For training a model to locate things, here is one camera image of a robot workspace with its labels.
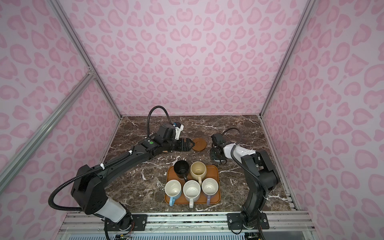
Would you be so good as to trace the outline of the black mug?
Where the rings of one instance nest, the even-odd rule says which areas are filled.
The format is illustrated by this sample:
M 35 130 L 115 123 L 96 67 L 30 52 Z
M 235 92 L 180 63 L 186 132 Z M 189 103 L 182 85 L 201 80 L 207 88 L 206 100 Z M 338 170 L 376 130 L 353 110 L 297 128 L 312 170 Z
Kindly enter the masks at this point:
M 174 164 L 174 171 L 178 178 L 188 181 L 188 175 L 190 173 L 190 165 L 187 161 L 177 161 Z

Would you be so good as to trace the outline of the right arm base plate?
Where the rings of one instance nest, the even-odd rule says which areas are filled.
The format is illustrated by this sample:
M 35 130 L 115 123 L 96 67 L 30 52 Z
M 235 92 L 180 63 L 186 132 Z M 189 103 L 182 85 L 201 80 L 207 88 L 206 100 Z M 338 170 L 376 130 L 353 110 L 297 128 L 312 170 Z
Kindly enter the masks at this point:
M 269 230 L 270 225 L 266 213 L 258 213 L 255 217 L 247 217 L 245 213 L 226 214 L 229 230 Z

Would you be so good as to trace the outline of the brown coaster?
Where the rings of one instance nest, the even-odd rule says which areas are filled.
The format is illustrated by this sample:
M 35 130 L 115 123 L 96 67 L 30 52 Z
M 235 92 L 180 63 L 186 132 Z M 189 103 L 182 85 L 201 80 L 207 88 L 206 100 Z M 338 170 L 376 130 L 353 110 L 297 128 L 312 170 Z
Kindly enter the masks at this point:
M 195 144 L 193 146 L 193 150 L 196 151 L 196 152 L 201 152 L 201 151 L 203 151 L 207 147 L 207 142 L 203 138 L 193 139 L 193 142 Z

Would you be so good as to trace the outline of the white mug blue handle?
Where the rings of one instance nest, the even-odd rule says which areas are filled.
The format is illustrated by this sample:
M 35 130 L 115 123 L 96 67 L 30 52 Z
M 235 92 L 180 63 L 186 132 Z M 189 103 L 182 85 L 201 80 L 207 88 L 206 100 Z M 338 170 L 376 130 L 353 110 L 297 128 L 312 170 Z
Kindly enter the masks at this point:
M 182 195 L 182 185 L 178 180 L 170 180 L 166 183 L 165 193 L 170 198 L 169 206 L 172 207 L 175 201 Z

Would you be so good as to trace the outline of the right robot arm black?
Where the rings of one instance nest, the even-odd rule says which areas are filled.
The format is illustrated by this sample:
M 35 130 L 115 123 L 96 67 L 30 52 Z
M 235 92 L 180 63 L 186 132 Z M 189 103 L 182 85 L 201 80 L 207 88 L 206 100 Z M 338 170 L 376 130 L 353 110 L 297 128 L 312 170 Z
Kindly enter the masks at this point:
M 270 228 L 263 208 L 269 193 L 279 184 L 280 176 L 271 158 L 265 150 L 248 150 L 236 143 L 225 140 L 223 134 L 211 136 L 210 157 L 216 162 L 233 160 L 244 171 L 249 188 L 248 196 L 239 214 L 241 223 L 246 228 Z

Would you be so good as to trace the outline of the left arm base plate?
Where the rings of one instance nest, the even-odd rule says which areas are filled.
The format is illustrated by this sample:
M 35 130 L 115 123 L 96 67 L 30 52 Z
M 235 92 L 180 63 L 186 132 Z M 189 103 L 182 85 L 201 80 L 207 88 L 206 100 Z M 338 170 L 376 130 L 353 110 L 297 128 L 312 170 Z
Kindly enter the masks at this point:
M 107 231 L 144 231 L 146 229 L 148 215 L 133 214 L 124 217 L 120 222 L 114 223 L 107 219 L 104 229 Z

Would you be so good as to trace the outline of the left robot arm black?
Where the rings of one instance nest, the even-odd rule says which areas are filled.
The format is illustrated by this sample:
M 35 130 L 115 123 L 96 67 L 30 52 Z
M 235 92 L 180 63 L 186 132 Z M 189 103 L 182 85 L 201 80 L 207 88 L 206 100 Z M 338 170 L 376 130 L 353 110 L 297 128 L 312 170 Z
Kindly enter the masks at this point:
M 84 165 L 79 168 L 77 175 L 59 185 L 49 196 L 48 204 L 59 211 L 82 211 L 86 215 L 95 215 L 118 225 L 119 229 L 128 229 L 133 222 L 131 212 L 122 204 L 109 198 L 106 187 L 116 178 L 131 168 L 147 162 L 164 152 L 188 152 L 195 143 L 189 138 L 181 138 L 184 126 L 163 124 L 159 130 L 141 140 L 128 152 L 94 167 Z M 78 207 L 59 206 L 54 202 L 55 196 L 65 187 L 71 185 L 71 196 Z

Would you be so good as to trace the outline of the cream yellow mug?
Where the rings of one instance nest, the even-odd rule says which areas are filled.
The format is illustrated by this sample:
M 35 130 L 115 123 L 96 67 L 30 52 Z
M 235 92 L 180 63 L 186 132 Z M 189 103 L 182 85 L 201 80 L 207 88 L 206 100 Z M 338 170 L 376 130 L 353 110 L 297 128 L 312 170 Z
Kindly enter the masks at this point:
M 194 162 L 190 167 L 190 175 L 193 180 L 199 183 L 201 186 L 206 175 L 207 175 L 207 167 L 202 162 Z

